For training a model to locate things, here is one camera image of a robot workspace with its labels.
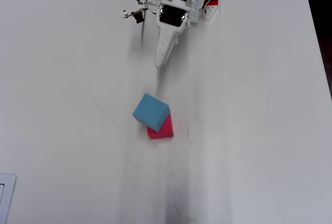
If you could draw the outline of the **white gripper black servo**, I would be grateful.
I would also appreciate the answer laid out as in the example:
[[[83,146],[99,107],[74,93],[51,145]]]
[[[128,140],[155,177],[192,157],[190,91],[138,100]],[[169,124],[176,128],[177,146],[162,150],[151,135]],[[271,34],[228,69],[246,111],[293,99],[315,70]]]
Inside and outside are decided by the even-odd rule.
[[[156,11],[156,25],[159,38],[155,57],[155,67],[161,67],[169,58],[174,44],[178,44],[180,34],[191,25],[191,8],[183,0],[161,0]]]

